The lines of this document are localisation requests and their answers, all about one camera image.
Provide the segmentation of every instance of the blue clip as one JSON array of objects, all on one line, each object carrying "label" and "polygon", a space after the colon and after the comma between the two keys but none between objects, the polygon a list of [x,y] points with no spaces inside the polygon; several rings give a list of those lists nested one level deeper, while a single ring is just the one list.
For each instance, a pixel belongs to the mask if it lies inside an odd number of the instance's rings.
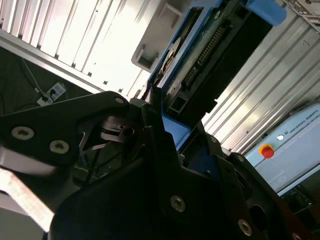
[{"label": "blue clip", "polygon": [[166,115],[162,115],[162,121],[165,131],[172,135],[175,148],[179,150],[190,136],[191,129]]},{"label": "blue clip", "polygon": [[286,9],[274,0],[248,0],[245,6],[273,26],[278,26],[287,17]]}]

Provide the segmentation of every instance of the metal screw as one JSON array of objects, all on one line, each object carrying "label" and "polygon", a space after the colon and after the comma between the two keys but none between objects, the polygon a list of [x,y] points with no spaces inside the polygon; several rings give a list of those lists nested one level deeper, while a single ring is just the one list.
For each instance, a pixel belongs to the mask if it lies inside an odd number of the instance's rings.
[{"label": "metal screw", "polygon": [[221,11],[218,11],[214,16],[214,19],[217,20],[220,17]]},{"label": "metal screw", "polygon": [[240,162],[242,162],[242,163],[245,161],[245,159],[244,159],[242,156],[240,156],[240,155],[238,155],[237,158],[238,158],[238,159],[240,160]]},{"label": "metal screw", "polygon": [[11,135],[19,140],[29,140],[33,138],[35,132],[27,126],[16,126],[14,129],[12,129]]},{"label": "metal screw", "polygon": [[239,219],[238,226],[241,229],[241,231],[245,235],[247,235],[248,237],[250,237],[252,235],[252,229],[251,229],[250,225],[245,220]]},{"label": "metal screw", "polygon": [[186,210],[185,201],[181,197],[174,195],[171,197],[170,202],[171,206],[178,212],[182,213]]},{"label": "metal screw", "polygon": [[211,172],[209,170],[207,170],[207,171],[204,172],[204,175],[206,175],[207,177],[210,178],[211,177]]},{"label": "metal screw", "polygon": [[295,232],[292,233],[292,236],[293,236],[294,240],[302,240],[301,237],[298,234],[296,234]]},{"label": "metal screw", "polygon": [[50,151],[55,154],[66,154],[69,151],[69,144],[63,140],[54,140],[49,147]]},{"label": "metal screw", "polygon": [[125,101],[123,99],[121,99],[120,97],[116,97],[115,100],[120,103],[123,104]]}]

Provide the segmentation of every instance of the blue plastic frame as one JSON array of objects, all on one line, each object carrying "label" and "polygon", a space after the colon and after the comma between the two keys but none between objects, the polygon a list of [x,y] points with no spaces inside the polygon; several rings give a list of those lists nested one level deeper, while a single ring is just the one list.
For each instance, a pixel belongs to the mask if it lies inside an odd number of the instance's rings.
[{"label": "blue plastic frame", "polygon": [[[256,13],[258,16],[260,16],[261,18],[263,18],[265,21],[267,21],[273,26],[277,26],[281,24],[286,19],[286,16],[287,16],[286,10],[284,8],[281,8],[277,3],[275,3],[274,0],[239,0],[239,1],[241,1],[248,10]],[[163,76],[160,83],[157,85],[162,89],[163,92],[165,92],[168,89],[168,86],[171,80],[173,79],[173,76],[176,73],[178,66],[180,65],[182,59],[185,57],[185,55],[187,54],[192,44],[194,43],[196,37],[200,33],[204,24],[210,17],[212,10],[218,8],[222,2],[223,0],[194,0],[191,3],[191,6],[188,9],[187,13],[185,14],[182,23],[180,24],[174,36],[172,37],[168,47],[165,49],[162,56],[160,57],[157,66],[154,68],[153,72],[151,73],[147,83],[148,86],[150,86],[152,84],[152,80],[155,79],[156,74],[158,73],[157,70],[160,69],[161,65],[163,64],[163,61],[166,57],[167,52],[169,51],[171,44],[173,44],[175,39],[177,38],[177,34],[179,33],[184,22],[186,21],[187,16],[191,11],[191,9],[203,8],[200,16],[198,17],[197,21],[193,25],[189,35],[187,36],[179,52],[175,56],[173,63],[170,65],[170,68],[168,69],[166,74]],[[164,127],[166,128],[167,132],[172,134],[175,142],[175,146],[178,150],[182,146],[182,144],[187,140],[188,136],[191,134],[191,130],[187,126],[169,117],[163,116],[163,120],[164,120],[163,121]]]}]

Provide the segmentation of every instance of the power strip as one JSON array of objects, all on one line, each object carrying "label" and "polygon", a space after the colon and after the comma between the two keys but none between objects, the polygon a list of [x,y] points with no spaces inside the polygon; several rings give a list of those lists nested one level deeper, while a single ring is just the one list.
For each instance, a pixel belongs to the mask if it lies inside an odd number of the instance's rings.
[{"label": "power strip", "polygon": [[57,82],[55,85],[53,85],[52,88],[50,88],[46,92],[46,97],[48,98],[48,101],[43,101],[41,98],[36,101],[40,106],[47,106],[52,103],[54,103],[62,94],[66,92],[66,89],[63,87],[63,85],[60,82]]}]

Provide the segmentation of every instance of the emergency stop button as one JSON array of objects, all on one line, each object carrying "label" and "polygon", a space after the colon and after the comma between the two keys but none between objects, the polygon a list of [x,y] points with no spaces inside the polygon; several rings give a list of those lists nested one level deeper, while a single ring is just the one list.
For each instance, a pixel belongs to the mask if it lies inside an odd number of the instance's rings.
[{"label": "emergency stop button", "polygon": [[265,158],[265,159],[270,159],[275,155],[275,151],[272,149],[271,144],[265,144],[262,145],[259,148],[259,153]]}]

